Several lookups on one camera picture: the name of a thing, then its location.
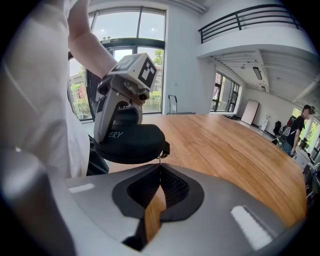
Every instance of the white shirt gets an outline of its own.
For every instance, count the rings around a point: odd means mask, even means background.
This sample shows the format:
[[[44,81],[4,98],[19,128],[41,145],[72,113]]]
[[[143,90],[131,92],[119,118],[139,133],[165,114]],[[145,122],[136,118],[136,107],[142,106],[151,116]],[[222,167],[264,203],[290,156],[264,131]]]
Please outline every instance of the white shirt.
[[[65,178],[85,176],[90,142],[67,96],[68,16],[77,0],[44,1],[1,63],[1,146],[37,156]]]

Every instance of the floor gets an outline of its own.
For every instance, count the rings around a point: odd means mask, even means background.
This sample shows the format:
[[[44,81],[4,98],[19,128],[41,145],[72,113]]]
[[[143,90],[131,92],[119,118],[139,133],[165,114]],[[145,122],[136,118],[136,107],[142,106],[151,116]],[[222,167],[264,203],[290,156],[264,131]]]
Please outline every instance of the floor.
[[[266,138],[268,141],[272,141],[274,139],[269,134],[267,134],[266,132],[263,132],[262,130],[260,130],[259,128],[255,127],[253,125],[249,125],[249,124],[247,124],[245,122],[242,122],[240,120],[237,120],[235,122],[237,122],[237,123],[249,128],[250,130],[256,132],[257,134],[260,134],[262,137]]]

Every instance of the metal railing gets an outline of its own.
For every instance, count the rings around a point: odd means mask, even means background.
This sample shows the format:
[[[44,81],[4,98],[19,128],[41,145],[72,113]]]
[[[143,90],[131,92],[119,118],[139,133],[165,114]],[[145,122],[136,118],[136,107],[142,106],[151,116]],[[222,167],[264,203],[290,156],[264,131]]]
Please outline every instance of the metal railing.
[[[302,28],[297,19],[283,5],[261,4],[230,13],[198,31],[201,34],[201,44],[203,44],[204,41],[223,32],[234,29],[242,30],[243,27],[263,23],[285,23],[293,25],[298,30]]]

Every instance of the black t-shirt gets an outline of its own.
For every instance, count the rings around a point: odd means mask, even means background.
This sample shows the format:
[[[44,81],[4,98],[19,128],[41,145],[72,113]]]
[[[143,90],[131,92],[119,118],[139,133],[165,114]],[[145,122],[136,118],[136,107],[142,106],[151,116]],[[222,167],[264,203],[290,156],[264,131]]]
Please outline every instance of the black t-shirt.
[[[296,120],[294,120],[290,130],[290,135],[288,136],[288,138],[286,138],[286,142],[288,142],[293,147],[295,143],[295,135],[296,135],[297,129],[299,129],[301,132],[304,127],[305,127],[305,119],[302,115],[300,115],[297,117]]]

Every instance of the ceiling light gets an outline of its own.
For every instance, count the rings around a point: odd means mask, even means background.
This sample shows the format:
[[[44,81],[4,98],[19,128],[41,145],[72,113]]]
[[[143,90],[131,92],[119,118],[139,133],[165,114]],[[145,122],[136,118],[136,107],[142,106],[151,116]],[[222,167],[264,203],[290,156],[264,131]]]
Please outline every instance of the ceiling light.
[[[256,67],[256,66],[254,66],[254,67],[253,67],[253,70],[254,70],[254,72],[255,72],[255,74],[256,74],[256,77],[257,77],[259,80],[262,80],[262,76],[261,76],[261,74],[260,74],[259,68]]]

